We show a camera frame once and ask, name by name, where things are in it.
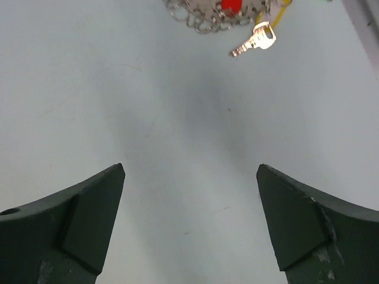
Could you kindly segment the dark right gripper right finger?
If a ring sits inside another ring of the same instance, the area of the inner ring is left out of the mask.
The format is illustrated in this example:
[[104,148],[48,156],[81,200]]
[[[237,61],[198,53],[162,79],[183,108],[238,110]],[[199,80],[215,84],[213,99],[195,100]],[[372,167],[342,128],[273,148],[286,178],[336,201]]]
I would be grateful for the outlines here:
[[267,164],[256,173],[279,270],[288,283],[378,283],[378,211]]

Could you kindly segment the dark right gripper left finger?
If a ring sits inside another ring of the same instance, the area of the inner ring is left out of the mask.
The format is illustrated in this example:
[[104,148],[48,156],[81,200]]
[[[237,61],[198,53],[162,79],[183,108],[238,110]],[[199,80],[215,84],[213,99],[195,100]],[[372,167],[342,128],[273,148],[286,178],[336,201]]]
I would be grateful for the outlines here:
[[95,283],[123,192],[115,164],[54,194],[1,212],[1,283]]

